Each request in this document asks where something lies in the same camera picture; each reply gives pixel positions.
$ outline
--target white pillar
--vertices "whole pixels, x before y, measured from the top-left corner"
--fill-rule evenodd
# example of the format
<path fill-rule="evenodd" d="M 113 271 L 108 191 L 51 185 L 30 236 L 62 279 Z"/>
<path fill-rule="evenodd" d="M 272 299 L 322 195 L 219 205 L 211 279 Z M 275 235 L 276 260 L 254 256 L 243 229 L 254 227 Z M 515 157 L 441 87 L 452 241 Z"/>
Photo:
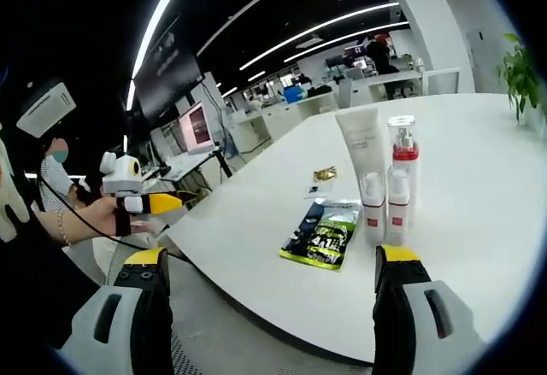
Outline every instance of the white pillar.
<path fill-rule="evenodd" d="M 459 92 L 475 92 L 467 47 L 446 0 L 398 1 L 422 49 L 426 70 L 459 67 Z"/>

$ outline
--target screen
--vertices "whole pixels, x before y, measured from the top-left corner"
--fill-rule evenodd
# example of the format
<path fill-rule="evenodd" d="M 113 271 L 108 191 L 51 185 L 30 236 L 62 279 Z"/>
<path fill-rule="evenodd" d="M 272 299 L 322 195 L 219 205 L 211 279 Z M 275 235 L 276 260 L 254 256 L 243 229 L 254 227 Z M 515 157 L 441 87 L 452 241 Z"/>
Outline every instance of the screen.
<path fill-rule="evenodd" d="M 179 123 L 188 151 L 214 144 L 201 103 L 184 113 Z"/>
<path fill-rule="evenodd" d="M 201 79 L 196 55 L 190 49 L 180 20 L 176 20 L 150 50 L 134 80 L 145 119 L 155 123 Z"/>

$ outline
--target gold packet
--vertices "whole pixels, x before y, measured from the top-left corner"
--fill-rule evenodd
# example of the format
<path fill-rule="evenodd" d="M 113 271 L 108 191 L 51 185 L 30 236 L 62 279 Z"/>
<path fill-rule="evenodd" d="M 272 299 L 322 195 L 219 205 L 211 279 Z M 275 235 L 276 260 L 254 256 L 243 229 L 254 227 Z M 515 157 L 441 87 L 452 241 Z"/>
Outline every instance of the gold packet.
<path fill-rule="evenodd" d="M 314 172 L 314 181 L 327 181 L 337 176 L 336 167 L 330 166 Z"/>

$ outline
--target ceiling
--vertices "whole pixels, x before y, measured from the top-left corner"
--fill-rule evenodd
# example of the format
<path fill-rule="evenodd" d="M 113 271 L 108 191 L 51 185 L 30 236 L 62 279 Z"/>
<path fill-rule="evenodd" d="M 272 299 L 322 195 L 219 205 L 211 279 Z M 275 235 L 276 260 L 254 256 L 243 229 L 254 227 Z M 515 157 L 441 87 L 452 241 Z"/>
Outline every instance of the ceiling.
<path fill-rule="evenodd" d="M 13 121 L 18 104 L 36 84 L 61 78 L 78 108 L 57 132 L 71 148 L 73 173 L 98 166 L 107 148 L 126 133 L 128 81 L 141 38 L 159 0 L 2 0 L 0 70 L 9 75 L 0 91 L 0 120 Z M 251 0 L 172 0 L 155 38 L 180 15 L 197 51 Z M 255 73 L 280 70 L 298 51 L 287 45 L 243 72 L 239 67 L 264 50 L 321 22 L 390 0 L 262 0 L 234 21 L 198 58 L 222 91 L 245 87 Z M 390 23 L 389 10 L 340 22 L 319 31 L 329 40 Z M 30 89 L 29 82 L 34 83 Z"/>

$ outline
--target green package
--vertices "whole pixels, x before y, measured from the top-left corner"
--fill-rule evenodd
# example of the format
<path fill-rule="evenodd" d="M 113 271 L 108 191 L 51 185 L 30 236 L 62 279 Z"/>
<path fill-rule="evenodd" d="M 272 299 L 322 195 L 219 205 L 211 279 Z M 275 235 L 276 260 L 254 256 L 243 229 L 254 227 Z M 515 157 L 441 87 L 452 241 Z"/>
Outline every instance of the green package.
<path fill-rule="evenodd" d="M 316 199 L 279 254 L 311 266 L 338 270 L 360 208 L 358 201 Z"/>

